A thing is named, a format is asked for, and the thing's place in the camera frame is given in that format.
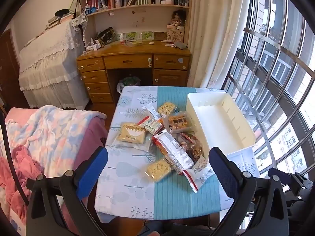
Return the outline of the white red-edged snack packet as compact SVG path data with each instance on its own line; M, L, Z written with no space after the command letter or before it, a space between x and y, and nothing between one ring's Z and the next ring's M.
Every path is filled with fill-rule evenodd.
M192 168L183 171L194 193L197 193L214 171L204 156L200 156Z

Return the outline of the pastel fleece blanket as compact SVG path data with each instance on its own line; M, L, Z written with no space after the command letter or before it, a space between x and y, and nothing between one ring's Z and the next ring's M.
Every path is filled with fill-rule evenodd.
M77 169L105 145L106 115L98 111L12 108L5 119L11 157L18 181L29 199L27 178L58 177ZM27 207L17 190L5 154L1 130L1 209L14 230L26 235Z

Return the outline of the red white small snack packet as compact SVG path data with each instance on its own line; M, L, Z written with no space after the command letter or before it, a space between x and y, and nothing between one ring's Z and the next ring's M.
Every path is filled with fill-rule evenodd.
M161 124L155 119L152 119L149 116L146 116L145 118L143 118L138 123L138 126L144 128L146 131L148 131L152 135L157 134L163 128L163 124Z

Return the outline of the doll on desk box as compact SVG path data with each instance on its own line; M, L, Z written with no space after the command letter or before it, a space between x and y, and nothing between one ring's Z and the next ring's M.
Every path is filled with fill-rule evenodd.
M167 24L167 29L184 30L186 23L186 12L184 10L176 10L172 13L171 22Z

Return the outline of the long red white biscuit pack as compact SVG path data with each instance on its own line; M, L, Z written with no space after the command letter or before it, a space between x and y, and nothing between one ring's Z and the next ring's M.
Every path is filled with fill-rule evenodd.
M177 174L181 175L183 171L193 167L193 160L166 129L153 135L152 139Z

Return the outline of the orange cookie tray pack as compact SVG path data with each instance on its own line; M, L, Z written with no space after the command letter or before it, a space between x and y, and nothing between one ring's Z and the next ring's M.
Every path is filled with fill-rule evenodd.
M195 130L195 124L187 111L164 116L163 124L169 133L193 132Z

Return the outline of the metal window security grille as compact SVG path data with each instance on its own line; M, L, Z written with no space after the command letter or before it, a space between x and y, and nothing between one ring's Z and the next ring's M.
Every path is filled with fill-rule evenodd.
M314 180L314 33L290 0L249 0L224 90L255 134L260 176Z

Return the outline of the mixed nuts clear bag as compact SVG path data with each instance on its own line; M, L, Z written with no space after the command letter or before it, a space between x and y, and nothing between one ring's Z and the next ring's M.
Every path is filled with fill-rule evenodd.
M203 155L201 143L194 134L188 132L177 133L176 140L194 163Z

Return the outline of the beige pastry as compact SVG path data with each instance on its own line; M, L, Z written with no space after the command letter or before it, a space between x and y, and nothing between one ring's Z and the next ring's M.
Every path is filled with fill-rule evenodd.
M119 133L110 144L116 148L129 148L148 152L152 134L135 123L122 123Z

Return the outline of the white orange snack bar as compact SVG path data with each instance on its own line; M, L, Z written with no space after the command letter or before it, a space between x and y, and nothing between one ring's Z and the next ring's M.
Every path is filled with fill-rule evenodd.
M156 120L157 122L163 124L162 116L157 112L155 109L153 102L145 104L142 109L144 110L145 114L150 118Z

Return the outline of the puffed rice cracker pack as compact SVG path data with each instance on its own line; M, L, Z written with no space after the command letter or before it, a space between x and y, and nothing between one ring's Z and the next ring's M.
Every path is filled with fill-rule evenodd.
M171 165L161 158L147 166L146 175L153 181L159 182L172 172Z

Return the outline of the white plastic storage bin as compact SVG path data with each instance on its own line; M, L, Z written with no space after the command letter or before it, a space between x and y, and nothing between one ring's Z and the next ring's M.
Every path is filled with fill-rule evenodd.
M225 92L199 92L187 95L186 112L195 125L203 155L213 147L225 155L252 147L256 137L243 113Z

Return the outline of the pink cloth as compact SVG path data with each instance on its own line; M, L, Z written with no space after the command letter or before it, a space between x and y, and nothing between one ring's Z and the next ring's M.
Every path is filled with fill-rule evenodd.
M29 151L23 145L16 146L11 152L11 157L18 182L26 197L30 198L32 192L26 187L27 179L35 180L44 169L39 162L32 159ZM27 206L17 190L8 161L4 157L1 157L1 188L5 190L5 201L8 206L19 216L21 222L26 224Z

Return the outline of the dark wooden door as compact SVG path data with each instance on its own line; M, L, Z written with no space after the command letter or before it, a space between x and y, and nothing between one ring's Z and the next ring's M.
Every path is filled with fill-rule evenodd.
M29 104L19 86L19 64L11 40L11 30L1 35L0 52L1 98L10 110L16 108L29 108Z

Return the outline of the cream floral curtain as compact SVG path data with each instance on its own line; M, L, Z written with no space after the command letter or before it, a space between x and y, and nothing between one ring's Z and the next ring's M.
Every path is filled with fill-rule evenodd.
M245 26L250 0L190 0L188 86L221 88Z

